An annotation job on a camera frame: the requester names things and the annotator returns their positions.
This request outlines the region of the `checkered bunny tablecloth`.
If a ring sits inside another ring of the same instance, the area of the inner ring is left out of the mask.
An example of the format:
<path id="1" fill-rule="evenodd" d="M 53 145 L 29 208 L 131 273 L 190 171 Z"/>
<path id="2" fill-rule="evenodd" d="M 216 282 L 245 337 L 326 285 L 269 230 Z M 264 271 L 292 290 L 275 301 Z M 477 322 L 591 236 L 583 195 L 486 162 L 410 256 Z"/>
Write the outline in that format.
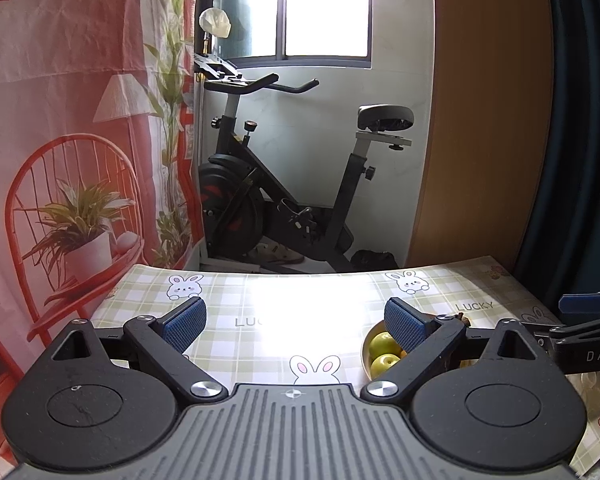
<path id="1" fill-rule="evenodd" d="M 177 479 L 455 479 L 458 470 L 400 438 L 393 416 L 360 408 L 368 331 L 398 297 L 432 314 L 464 314 L 491 328 L 502 318 L 556 316 L 494 259 L 346 274 L 196 273 L 133 266 L 93 314 L 98 328 L 159 316 L 189 297 L 207 323 L 186 356 L 244 408 L 201 415 Z"/>

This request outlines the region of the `white plastic bag on pole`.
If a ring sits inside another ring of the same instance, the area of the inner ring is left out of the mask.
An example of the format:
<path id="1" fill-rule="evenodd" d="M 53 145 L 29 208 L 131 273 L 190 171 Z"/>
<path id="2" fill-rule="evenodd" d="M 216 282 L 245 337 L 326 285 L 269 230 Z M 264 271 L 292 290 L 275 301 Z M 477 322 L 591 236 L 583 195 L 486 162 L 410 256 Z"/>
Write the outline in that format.
<path id="1" fill-rule="evenodd" d="M 204 32 L 220 39 L 230 36 L 232 29 L 232 23 L 226 12 L 215 6 L 201 12 L 198 24 Z"/>

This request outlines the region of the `black exercise bike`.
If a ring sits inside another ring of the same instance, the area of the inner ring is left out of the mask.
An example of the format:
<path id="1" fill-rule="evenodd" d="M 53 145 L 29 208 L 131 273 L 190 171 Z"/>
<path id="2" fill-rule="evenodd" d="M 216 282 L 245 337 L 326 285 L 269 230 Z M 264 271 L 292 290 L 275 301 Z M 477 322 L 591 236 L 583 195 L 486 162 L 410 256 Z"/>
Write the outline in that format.
<path id="1" fill-rule="evenodd" d="M 320 126 L 322 84 L 282 84 L 278 73 L 245 75 L 216 54 L 194 57 L 204 90 L 222 110 L 209 120 L 215 147 L 198 168 L 204 239 L 212 258 L 259 266 L 257 247 L 277 243 L 336 272 L 385 271 L 391 252 L 357 248 L 348 217 L 359 190 L 376 188 L 372 148 L 402 152 L 413 111 L 362 104 L 344 113 L 346 136 Z"/>

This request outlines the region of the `red printed wall tapestry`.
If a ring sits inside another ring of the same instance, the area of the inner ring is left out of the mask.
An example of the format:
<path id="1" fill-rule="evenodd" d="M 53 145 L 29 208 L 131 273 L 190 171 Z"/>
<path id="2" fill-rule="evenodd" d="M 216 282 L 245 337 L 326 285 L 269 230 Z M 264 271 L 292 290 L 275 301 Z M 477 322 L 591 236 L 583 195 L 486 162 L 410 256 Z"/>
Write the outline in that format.
<path id="1" fill-rule="evenodd" d="M 0 473 L 3 406 L 61 326 L 200 241 L 194 3 L 0 0 Z"/>

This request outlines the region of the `dark blue curtain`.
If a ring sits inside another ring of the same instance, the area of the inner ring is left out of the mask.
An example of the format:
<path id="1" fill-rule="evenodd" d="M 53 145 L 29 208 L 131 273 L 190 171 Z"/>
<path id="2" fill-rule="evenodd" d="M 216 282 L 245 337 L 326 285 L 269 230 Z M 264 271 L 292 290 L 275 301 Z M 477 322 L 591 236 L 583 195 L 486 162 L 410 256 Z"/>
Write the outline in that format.
<path id="1" fill-rule="evenodd" d="M 600 290 L 600 0 L 550 0 L 553 97 L 515 278 L 552 312 Z"/>

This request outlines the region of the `wooden wardrobe panel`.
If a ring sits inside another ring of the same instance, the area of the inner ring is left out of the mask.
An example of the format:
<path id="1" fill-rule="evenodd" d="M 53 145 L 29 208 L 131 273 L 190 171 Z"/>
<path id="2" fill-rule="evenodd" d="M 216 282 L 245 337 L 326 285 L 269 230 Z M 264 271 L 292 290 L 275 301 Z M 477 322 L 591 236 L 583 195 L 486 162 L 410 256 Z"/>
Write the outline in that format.
<path id="1" fill-rule="evenodd" d="M 434 0 L 434 80 L 408 266 L 513 265 L 550 124 L 550 0 Z"/>

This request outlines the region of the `green apple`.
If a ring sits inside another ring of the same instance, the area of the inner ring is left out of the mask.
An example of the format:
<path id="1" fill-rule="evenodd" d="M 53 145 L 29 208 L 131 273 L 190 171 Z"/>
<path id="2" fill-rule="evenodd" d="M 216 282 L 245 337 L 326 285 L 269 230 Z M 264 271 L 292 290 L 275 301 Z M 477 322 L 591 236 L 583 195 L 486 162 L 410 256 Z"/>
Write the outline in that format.
<path id="1" fill-rule="evenodd" d="M 387 370 L 390 370 L 393 365 L 396 365 L 400 361 L 400 356 L 396 356 L 392 353 L 385 353 L 378 356 L 370 364 L 370 379 L 375 380 L 380 375 L 384 374 Z"/>
<path id="2" fill-rule="evenodd" d="M 394 356 L 400 356 L 401 347 L 388 332 L 382 332 L 377 334 L 371 341 L 368 347 L 370 352 L 370 359 L 376 360 L 378 356 L 384 354 L 393 354 Z"/>

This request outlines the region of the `window with dark frame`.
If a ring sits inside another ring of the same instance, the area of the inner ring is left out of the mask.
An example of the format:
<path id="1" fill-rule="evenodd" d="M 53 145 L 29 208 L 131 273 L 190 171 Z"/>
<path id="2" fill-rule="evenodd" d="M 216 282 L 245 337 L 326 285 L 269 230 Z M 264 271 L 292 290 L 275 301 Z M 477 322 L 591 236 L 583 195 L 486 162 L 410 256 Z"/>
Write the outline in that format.
<path id="1" fill-rule="evenodd" d="M 372 64 L 373 0 L 200 0 L 230 21 L 212 51 L 241 68 Z"/>

